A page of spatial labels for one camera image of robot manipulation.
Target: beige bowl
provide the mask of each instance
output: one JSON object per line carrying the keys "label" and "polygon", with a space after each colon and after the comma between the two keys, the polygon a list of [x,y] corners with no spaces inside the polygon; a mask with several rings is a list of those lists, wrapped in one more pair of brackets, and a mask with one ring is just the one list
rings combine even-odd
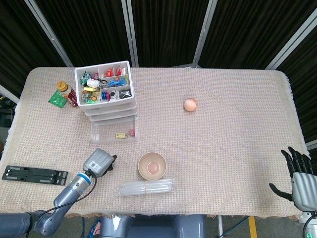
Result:
{"label": "beige bowl", "polygon": [[138,170],[140,175],[147,180],[160,179],[166,171],[166,160],[159,153],[146,153],[139,160]]}

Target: table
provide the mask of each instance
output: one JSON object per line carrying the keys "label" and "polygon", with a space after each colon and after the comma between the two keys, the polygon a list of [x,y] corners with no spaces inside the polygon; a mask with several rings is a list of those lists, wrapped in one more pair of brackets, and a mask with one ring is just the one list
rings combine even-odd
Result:
{"label": "table", "polygon": [[[280,150],[306,153],[286,76],[270,70],[133,68],[139,110],[138,142],[91,144],[88,118],[79,108],[48,103],[56,82],[74,87],[74,68],[36,68],[17,105],[0,161],[6,165],[69,171],[68,181],[98,147],[116,154],[114,170],[69,214],[299,215],[293,203],[276,196],[291,191]],[[183,102],[194,97],[197,111]],[[140,180],[138,159],[156,151],[167,160],[165,178],[176,190],[119,197],[123,182]],[[0,180],[0,212],[49,209],[62,186]]]}

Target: robotic hand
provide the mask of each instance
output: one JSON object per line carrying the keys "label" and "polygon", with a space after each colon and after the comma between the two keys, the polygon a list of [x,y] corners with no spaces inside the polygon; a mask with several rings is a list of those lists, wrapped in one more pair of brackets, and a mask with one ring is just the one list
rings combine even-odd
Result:
{"label": "robotic hand", "polygon": [[[63,217],[71,206],[87,197],[95,188],[97,178],[113,169],[112,163],[116,155],[111,156],[106,151],[97,149],[83,165],[84,173],[78,173],[69,185],[54,200],[54,208],[47,211],[39,210],[26,213],[0,214],[0,238],[19,237],[33,230],[43,236],[56,232]],[[83,192],[91,185],[91,177],[95,178],[93,188],[83,197]]]}
{"label": "robotic hand", "polygon": [[272,191],[280,197],[293,201],[302,211],[299,219],[303,227],[303,238],[317,238],[317,176],[314,176],[311,160],[288,147],[292,156],[282,150],[292,181],[292,194],[282,192],[272,183]]}

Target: floor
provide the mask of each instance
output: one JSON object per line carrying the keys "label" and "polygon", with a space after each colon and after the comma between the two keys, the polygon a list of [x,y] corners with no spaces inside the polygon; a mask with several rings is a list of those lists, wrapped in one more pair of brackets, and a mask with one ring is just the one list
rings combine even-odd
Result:
{"label": "floor", "polygon": [[[85,219],[85,237],[87,237],[92,225],[97,217]],[[241,216],[223,217],[224,232],[233,227],[243,219]],[[218,234],[217,219],[207,218],[206,232],[207,238],[216,238]],[[295,225],[295,222],[289,218],[267,218],[257,219],[256,228],[258,238],[300,238],[301,228]],[[58,231],[51,238],[80,238],[82,233],[81,217],[64,218]],[[41,238],[36,233],[30,233],[29,238]],[[233,230],[228,238],[250,238],[250,229],[248,220]]]}

